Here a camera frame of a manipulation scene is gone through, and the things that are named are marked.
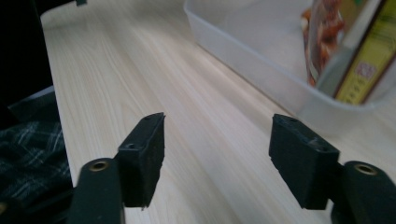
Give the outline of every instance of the light wood grain surface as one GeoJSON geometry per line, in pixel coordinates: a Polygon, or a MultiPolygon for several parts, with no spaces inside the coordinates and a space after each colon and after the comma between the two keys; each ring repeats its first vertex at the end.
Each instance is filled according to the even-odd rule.
{"type": "MultiPolygon", "coordinates": [[[[164,112],[165,159],[149,208],[127,223],[331,223],[302,210],[268,157],[282,108],[197,46],[182,0],[89,0],[42,17],[74,184],[114,157],[146,115],[164,112]]],[[[396,180],[396,101],[327,137],[341,162],[396,180]]]]}

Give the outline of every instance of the plastic storage bin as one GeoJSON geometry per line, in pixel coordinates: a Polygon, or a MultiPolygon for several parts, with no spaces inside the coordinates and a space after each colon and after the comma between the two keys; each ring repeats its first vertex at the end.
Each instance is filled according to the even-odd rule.
{"type": "Polygon", "coordinates": [[[184,9],[203,48],[310,128],[335,134],[384,99],[346,105],[306,83],[300,15],[308,7],[306,0],[187,0],[184,9]]]}

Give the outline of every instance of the screw hole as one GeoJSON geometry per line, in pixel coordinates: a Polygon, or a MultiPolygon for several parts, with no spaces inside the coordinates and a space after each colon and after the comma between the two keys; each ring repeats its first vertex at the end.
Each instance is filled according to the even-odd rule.
{"type": "Polygon", "coordinates": [[[364,165],[364,164],[356,164],[355,169],[365,175],[376,175],[377,174],[377,171],[373,167],[364,165]]]}
{"type": "Polygon", "coordinates": [[[7,210],[7,204],[6,203],[0,203],[0,216],[5,213],[7,210]]]}
{"type": "Polygon", "coordinates": [[[319,148],[319,150],[320,150],[320,151],[324,151],[324,152],[327,152],[327,151],[329,151],[329,149],[328,149],[328,148],[326,148],[326,147],[320,147],[320,148],[319,148]]]}
{"type": "Polygon", "coordinates": [[[98,161],[95,164],[91,165],[90,170],[94,172],[103,171],[108,167],[108,162],[106,161],[98,161]]]}
{"type": "Polygon", "coordinates": [[[133,143],[127,144],[126,147],[128,148],[135,148],[136,146],[133,143]]]}

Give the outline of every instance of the plaid fabric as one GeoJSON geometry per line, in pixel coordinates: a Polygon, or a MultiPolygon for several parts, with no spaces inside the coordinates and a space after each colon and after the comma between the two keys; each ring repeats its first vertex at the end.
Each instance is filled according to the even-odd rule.
{"type": "Polygon", "coordinates": [[[0,131],[0,198],[29,203],[70,182],[59,122],[28,122],[0,131]]]}

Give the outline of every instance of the metal screw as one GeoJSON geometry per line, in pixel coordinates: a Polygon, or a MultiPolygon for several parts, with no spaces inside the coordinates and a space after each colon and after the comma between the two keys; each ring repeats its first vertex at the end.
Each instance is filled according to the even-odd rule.
{"type": "Polygon", "coordinates": [[[107,161],[97,161],[95,164],[90,166],[90,170],[93,172],[103,171],[108,167],[107,161]]]}
{"type": "Polygon", "coordinates": [[[365,164],[356,164],[355,169],[365,175],[377,175],[376,169],[365,164]]]}
{"type": "Polygon", "coordinates": [[[6,203],[0,203],[0,216],[5,213],[7,210],[7,204],[6,203]]]}

